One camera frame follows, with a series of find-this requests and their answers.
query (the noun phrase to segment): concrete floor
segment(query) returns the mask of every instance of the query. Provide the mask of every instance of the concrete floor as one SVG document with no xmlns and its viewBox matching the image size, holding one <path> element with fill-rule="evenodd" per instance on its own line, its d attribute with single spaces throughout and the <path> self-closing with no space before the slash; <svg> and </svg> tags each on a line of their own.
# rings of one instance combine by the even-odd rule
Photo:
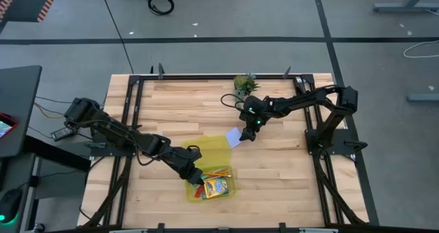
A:
<svg viewBox="0 0 439 233">
<path fill-rule="evenodd" d="M 314 0 L 174 1 L 175 12 L 160 17 L 144 0 L 108 3 L 124 38 L 323 36 Z M 332 37 L 439 36 L 439 16 L 371 12 L 374 2 L 385 1 L 402 0 L 322 0 Z M 103 0 L 55 0 L 43 23 L 8 23 L 0 34 L 0 39 L 71 38 L 118 38 Z M 439 90 L 439 58 L 404 58 L 411 45 L 343 43 L 335 44 L 335 51 L 345 84 L 359 91 L 354 119 L 360 139 L 369 143 L 364 158 L 380 224 L 439 229 L 439 107 L 405 100 L 410 92 Z M 168 73 L 283 72 L 289 66 L 297 73 L 332 72 L 324 43 L 129 44 L 127 51 L 135 73 L 148 73 L 159 62 Z M 439 46 L 414 53 L 438 54 Z M 0 68 L 32 64 L 43 67 L 38 95 L 63 101 L 103 101 L 110 75 L 130 73 L 121 45 L 0 45 Z M 38 102 L 61 112 L 68 107 Z M 48 134 L 62 121 L 48 121 L 35 110 L 30 126 Z M 51 142 L 32 130 L 28 134 Z M 42 172 L 60 169 L 45 163 Z M 52 177 L 50 185 L 63 179 Z M 70 187 L 56 191 L 62 198 L 42 200 L 37 221 L 48 230 L 74 227 L 82 190 L 73 188 L 83 179 L 81 174 L 69 178 Z M 55 209 L 61 206 L 70 210 Z"/>
</svg>

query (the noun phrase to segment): small potted plant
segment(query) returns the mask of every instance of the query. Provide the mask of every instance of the small potted plant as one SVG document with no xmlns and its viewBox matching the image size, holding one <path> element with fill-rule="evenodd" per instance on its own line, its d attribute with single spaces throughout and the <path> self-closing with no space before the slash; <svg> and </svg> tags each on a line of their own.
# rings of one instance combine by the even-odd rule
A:
<svg viewBox="0 0 439 233">
<path fill-rule="evenodd" d="M 237 75 L 235 77 L 235 95 L 244 100 L 251 92 L 255 91 L 258 88 L 258 84 L 254 79 L 256 79 L 256 75 L 253 73 Z"/>
</svg>

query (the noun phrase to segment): butcher block tabletop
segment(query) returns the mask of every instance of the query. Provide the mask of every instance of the butcher block tabletop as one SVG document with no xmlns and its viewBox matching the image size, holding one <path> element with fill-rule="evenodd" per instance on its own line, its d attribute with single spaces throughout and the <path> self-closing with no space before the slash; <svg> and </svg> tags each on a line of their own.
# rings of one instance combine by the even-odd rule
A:
<svg viewBox="0 0 439 233">
<path fill-rule="evenodd" d="M 111 77 L 104 111 L 121 120 L 130 75 Z M 330 73 L 314 74 L 316 87 L 333 84 Z M 257 79 L 260 88 L 252 95 L 263 99 L 292 97 L 290 79 Z M 137 93 L 134 85 L 127 123 L 132 122 Z M 239 111 L 223 106 L 222 95 L 233 93 L 232 79 L 148 80 L 144 82 L 138 131 L 171 139 L 171 146 L 201 136 L 223 136 L 234 127 L 242 130 Z M 329 97 L 333 101 L 336 95 Z M 231 97 L 226 103 L 234 103 Z M 323 119 L 329 111 L 320 107 Z M 316 117 L 310 108 L 313 126 Z M 282 119 L 270 119 L 256 140 L 244 141 L 231 149 L 237 193 L 234 197 L 189 203 L 185 181 L 163 162 L 142 167 L 131 164 L 123 228 L 277 228 L 324 226 L 313 160 L 307 152 L 303 110 Z M 368 221 L 355 164 L 344 156 L 331 156 L 337 189 L 357 216 Z M 106 157 L 88 176 L 82 210 L 91 216 L 108 193 L 114 158 Z M 335 213 L 327 192 L 331 220 Z M 110 223 L 115 223 L 119 198 L 113 202 Z M 80 215 L 78 225 L 87 219 Z"/>
</svg>

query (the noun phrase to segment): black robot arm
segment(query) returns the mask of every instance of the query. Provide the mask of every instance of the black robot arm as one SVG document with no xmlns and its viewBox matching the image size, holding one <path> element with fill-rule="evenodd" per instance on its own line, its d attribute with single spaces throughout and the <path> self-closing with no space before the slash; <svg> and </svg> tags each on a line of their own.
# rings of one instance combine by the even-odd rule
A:
<svg viewBox="0 0 439 233">
<path fill-rule="evenodd" d="M 137 130 L 111 118 L 99 109 L 96 101 L 75 98 L 65 113 L 67 127 L 78 129 L 90 127 L 106 137 L 106 140 L 122 151 L 132 154 L 140 150 L 142 154 L 153 159 L 162 160 L 175 170 L 180 178 L 191 184 L 203 185 L 202 171 L 195 168 L 194 161 L 201 158 L 197 147 L 188 149 L 171 147 L 171 141 L 157 134 L 142 134 Z"/>
<path fill-rule="evenodd" d="M 327 95 L 337 93 L 337 103 L 333 104 Z M 240 140 L 254 141 L 259 132 L 271 118 L 282 118 L 291 111 L 299 110 L 314 105 L 321 105 L 331 111 L 328 119 L 317 126 L 320 142 L 325 146 L 331 145 L 333 130 L 340 124 L 345 116 L 357 111 L 358 92 L 348 87 L 327 86 L 317 88 L 312 92 L 295 96 L 289 99 L 265 97 L 260 100 L 249 96 L 244 101 L 239 119 L 246 122 Z"/>
</svg>

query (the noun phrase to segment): white cable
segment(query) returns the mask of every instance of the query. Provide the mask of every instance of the white cable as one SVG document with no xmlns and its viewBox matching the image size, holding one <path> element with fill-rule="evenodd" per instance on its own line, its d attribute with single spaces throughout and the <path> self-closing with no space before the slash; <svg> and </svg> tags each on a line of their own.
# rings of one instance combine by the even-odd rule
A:
<svg viewBox="0 0 439 233">
<path fill-rule="evenodd" d="M 428 13 L 435 14 L 435 15 L 439 16 L 438 13 L 435 13 L 435 12 L 433 12 L 433 11 L 431 11 L 431 10 L 426 10 L 426 11 L 427 11 Z M 409 55 L 406 54 L 407 51 L 409 51 L 409 50 L 411 50 L 411 49 L 413 49 L 413 48 L 415 48 L 415 47 L 418 47 L 418 46 L 421 46 L 421 45 L 425 45 L 425 44 L 433 44 L 433 43 L 436 43 L 436 42 L 439 42 L 439 40 L 428 41 L 428 42 L 420 42 L 419 44 L 416 44 L 416 45 L 414 45 L 414 46 L 411 46 L 411 47 L 407 48 L 407 49 L 403 52 L 403 55 L 404 55 L 405 58 L 439 58 L 439 54 L 438 54 L 438 55 L 430 55 L 430 56 L 409 56 Z"/>
</svg>

